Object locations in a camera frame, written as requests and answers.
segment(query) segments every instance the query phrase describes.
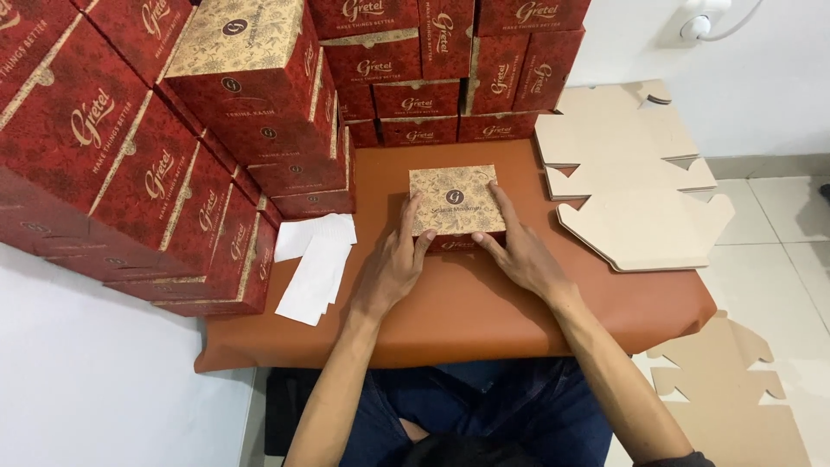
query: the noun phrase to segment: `brown leather surface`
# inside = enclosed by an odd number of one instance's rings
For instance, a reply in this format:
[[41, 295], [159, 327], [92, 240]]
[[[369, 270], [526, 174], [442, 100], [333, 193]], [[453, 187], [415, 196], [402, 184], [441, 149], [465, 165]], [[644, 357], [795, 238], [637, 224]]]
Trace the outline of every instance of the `brown leather surface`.
[[[697, 332], [715, 303], [695, 271], [615, 273], [556, 222], [544, 173], [530, 140], [365, 149], [357, 155], [358, 243], [346, 264], [337, 303], [317, 327], [274, 314], [299, 259], [271, 270], [266, 312], [214, 317], [196, 371], [246, 366], [316, 367], [325, 363], [349, 310], [365, 258], [398, 222], [408, 170], [495, 164], [499, 185], [522, 221], [562, 263], [603, 325], [628, 353]], [[428, 256], [412, 293], [383, 322], [371, 367], [433, 365], [522, 356], [568, 355], [541, 300], [514, 285], [483, 252]]]

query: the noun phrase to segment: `jeans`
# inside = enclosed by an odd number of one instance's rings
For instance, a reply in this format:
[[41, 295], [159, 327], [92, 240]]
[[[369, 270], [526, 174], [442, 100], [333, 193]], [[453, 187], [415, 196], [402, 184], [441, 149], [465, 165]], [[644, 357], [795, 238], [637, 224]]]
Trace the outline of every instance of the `jeans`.
[[611, 444], [572, 357], [510, 361], [483, 394], [434, 367], [368, 371], [340, 467], [399, 466], [413, 443], [398, 418], [428, 433], [516, 442], [545, 467], [602, 466]]

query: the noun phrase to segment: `person's right hand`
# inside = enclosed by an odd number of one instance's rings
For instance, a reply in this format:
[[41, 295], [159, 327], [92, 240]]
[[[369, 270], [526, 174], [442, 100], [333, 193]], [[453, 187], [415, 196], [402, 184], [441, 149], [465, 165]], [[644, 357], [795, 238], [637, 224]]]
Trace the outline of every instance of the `person's right hand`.
[[513, 203], [495, 181], [490, 190], [501, 208], [507, 226], [507, 248], [484, 232], [475, 232], [472, 239], [493, 255], [496, 264], [521, 287], [539, 295], [551, 307], [568, 305], [579, 299], [579, 290], [568, 279], [559, 262], [530, 227], [519, 222]]

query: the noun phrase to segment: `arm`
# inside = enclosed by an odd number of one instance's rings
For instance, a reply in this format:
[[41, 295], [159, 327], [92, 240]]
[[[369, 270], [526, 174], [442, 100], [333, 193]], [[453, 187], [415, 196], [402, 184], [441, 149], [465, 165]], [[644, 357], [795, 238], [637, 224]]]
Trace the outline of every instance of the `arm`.
[[576, 284], [532, 229], [522, 225], [504, 190], [491, 184], [507, 225], [507, 249], [490, 235], [473, 234], [505, 273], [550, 306], [591, 391], [635, 465], [684, 457], [689, 440], [646, 378], [588, 310]]
[[435, 238], [424, 232], [413, 242], [412, 226], [420, 194], [403, 204], [401, 227], [382, 242], [366, 265], [343, 332], [300, 418], [285, 467], [336, 467], [346, 449], [380, 323], [409, 294]]

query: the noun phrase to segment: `g logo emblem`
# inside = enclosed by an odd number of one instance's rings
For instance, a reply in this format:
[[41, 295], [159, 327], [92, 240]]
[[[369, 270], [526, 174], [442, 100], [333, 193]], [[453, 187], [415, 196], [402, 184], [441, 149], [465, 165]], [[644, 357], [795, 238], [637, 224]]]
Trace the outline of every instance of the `g logo emblem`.
[[230, 92], [239, 92], [242, 90], [242, 85], [239, 84], [239, 81], [233, 78], [222, 78], [222, 87], [229, 90]]
[[32, 232], [38, 232], [39, 234], [48, 234], [50, 232], [50, 230], [47, 227], [40, 224], [34, 224], [31, 222], [21, 222], [20, 225], [25, 229], [29, 229]]
[[244, 19], [232, 19], [222, 28], [222, 34], [226, 36], [236, 36], [246, 29], [248, 29], [247, 21]]
[[464, 194], [458, 189], [447, 191], [447, 202], [449, 204], [461, 204], [464, 201]]

